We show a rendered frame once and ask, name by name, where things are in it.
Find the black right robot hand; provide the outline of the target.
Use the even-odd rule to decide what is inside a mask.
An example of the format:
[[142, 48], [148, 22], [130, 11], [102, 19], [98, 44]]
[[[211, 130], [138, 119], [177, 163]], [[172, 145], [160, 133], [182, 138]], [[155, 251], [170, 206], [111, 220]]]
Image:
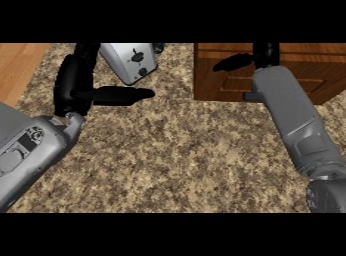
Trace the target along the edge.
[[225, 58], [213, 66], [213, 71], [234, 71], [248, 65], [254, 65], [256, 68], [279, 65], [279, 44], [276, 42], [254, 42], [253, 53], [238, 53]]

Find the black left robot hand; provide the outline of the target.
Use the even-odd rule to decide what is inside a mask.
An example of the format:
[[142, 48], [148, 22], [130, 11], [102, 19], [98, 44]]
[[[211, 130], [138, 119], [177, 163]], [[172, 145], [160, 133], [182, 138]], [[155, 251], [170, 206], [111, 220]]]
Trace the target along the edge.
[[53, 87], [55, 115], [64, 117], [77, 112], [82, 116], [93, 105], [132, 106], [152, 98], [151, 89], [133, 86], [93, 87], [93, 70], [102, 43], [77, 43], [74, 53], [64, 58]]

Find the brown wooden drawer cabinet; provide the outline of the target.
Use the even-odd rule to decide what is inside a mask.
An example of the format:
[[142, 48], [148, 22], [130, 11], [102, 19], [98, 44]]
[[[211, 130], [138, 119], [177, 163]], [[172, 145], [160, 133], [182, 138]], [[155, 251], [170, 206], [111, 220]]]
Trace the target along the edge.
[[[316, 105], [346, 90], [346, 43], [281, 43], [281, 61]], [[213, 71], [235, 54], [253, 53], [251, 43], [194, 44], [194, 99], [244, 102], [251, 91], [254, 65], [234, 71]]]

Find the silver toaster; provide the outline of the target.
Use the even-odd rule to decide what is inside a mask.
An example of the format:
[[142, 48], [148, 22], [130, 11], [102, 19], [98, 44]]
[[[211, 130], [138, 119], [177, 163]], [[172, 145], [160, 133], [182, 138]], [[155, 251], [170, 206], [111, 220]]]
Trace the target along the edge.
[[102, 43], [99, 53], [126, 86], [157, 70], [155, 55], [164, 51], [164, 43]]

